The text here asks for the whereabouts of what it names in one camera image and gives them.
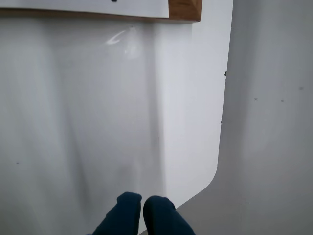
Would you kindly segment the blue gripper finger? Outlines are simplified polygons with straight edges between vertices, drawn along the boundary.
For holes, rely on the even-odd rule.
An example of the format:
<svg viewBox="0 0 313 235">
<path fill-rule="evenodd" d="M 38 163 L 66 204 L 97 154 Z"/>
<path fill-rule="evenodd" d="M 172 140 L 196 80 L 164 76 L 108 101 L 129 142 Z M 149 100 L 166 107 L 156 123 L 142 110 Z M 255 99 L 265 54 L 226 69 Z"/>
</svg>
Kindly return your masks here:
<svg viewBox="0 0 313 235">
<path fill-rule="evenodd" d="M 125 192 L 97 226 L 94 235 L 136 235 L 141 213 L 141 195 Z"/>
<path fill-rule="evenodd" d="M 143 206 L 149 235 L 193 235 L 195 232 L 166 197 L 151 196 Z"/>
</svg>

